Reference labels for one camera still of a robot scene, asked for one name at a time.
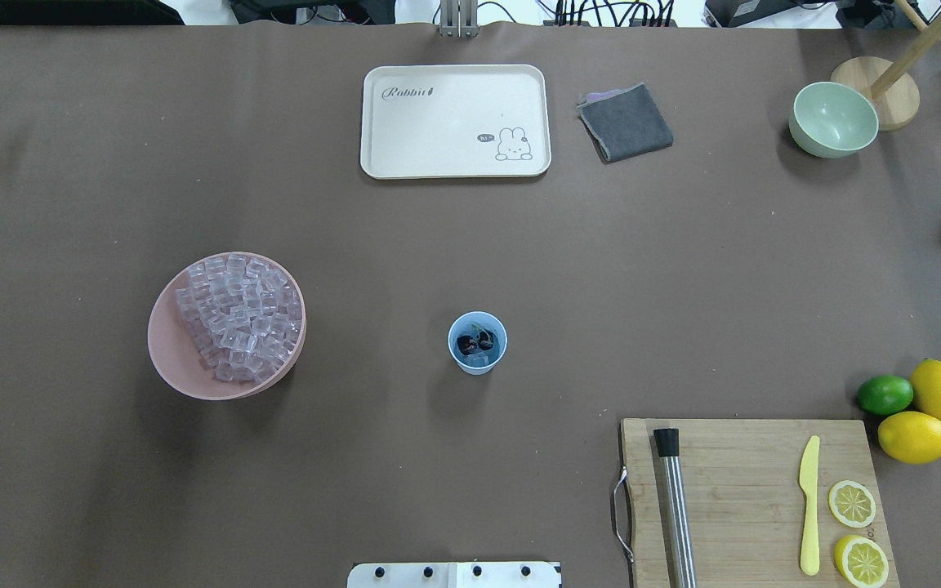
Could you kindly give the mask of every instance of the black cap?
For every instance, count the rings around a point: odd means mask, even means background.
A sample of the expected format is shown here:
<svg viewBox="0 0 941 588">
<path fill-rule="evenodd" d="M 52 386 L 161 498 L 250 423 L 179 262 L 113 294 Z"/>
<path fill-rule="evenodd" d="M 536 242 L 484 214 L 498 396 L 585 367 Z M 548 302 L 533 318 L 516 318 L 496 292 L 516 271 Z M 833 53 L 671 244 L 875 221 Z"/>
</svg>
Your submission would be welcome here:
<svg viewBox="0 0 941 588">
<path fill-rule="evenodd" d="M 656 450 L 660 457 L 677 457 L 680 448 L 677 447 L 677 429 L 656 429 Z"/>
</svg>

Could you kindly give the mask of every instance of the wooden stand base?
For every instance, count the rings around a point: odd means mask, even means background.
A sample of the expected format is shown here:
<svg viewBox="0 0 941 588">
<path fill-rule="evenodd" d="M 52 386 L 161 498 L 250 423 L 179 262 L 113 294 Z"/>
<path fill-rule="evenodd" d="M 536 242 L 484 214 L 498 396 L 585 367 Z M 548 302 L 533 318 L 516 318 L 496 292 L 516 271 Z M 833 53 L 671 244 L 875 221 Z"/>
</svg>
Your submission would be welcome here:
<svg viewBox="0 0 941 588">
<path fill-rule="evenodd" d="M 921 105 L 917 83 L 908 73 L 892 83 L 882 96 L 870 97 L 870 86 L 891 66 L 892 62 L 880 57 L 855 57 L 837 66 L 830 77 L 830 81 L 844 83 L 869 98 L 877 111 L 878 129 L 882 131 L 895 131 L 907 126 L 917 116 Z"/>
</svg>

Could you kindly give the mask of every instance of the white tray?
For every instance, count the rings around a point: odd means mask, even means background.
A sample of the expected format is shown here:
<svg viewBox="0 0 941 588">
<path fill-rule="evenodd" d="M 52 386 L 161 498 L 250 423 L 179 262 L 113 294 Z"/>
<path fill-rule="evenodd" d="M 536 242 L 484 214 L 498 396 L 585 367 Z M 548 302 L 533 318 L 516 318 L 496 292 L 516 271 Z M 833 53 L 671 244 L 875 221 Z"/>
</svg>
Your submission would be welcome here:
<svg viewBox="0 0 941 588">
<path fill-rule="evenodd" d="M 362 170 L 377 179 L 538 176 L 550 166 L 531 65 L 377 67 L 362 90 Z"/>
</svg>

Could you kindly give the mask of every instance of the wooden cutting board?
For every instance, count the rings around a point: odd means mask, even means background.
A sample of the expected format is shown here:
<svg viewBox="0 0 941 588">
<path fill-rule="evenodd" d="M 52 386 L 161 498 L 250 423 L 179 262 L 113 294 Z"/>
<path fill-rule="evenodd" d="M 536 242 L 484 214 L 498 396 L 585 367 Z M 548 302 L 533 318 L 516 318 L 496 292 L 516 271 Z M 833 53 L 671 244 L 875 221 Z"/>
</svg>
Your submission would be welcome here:
<svg viewBox="0 0 941 588">
<path fill-rule="evenodd" d="M 850 588 L 833 564 L 833 545 L 846 535 L 870 537 L 888 555 L 885 587 L 899 588 L 881 493 L 862 421 L 751 421 L 709 418 L 625 418 L 623 462 L 631 499 L 634 583 L 671 586 L 657 484 L 662 469 L 651 430 L 680 429 L 680 466 L 695 573 L 702 588 Z M 798 469 L 811 435 L 818 451 L 817 576 L 801 572 L 804 494 Z M 847 528 L 830 514 L 827 492 L 844 479 L 873 492 L 877 517 Z"/>
</svg>

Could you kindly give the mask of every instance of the lemon slice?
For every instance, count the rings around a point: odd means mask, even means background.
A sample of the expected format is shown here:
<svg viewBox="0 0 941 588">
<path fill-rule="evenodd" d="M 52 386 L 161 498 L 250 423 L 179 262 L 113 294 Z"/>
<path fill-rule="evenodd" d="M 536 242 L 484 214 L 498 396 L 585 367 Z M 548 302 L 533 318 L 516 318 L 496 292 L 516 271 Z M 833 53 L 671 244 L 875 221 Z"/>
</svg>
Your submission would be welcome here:
<svg viewBox="0 0 941 588">
<path fill-rule="evenodd" d="M 856 588 L 878 588 L 888 581 L 888 558 L 879 545 L 866 537 L 848 535 L 833 546 L 833 563 Z"/>
<path fill-rule="evenodd" d="M 830 488 L 830 511 L 841 524 L 865 528 L 877 516 L 877 503 L 865 485 L 841 480 Z"/>
</svg>

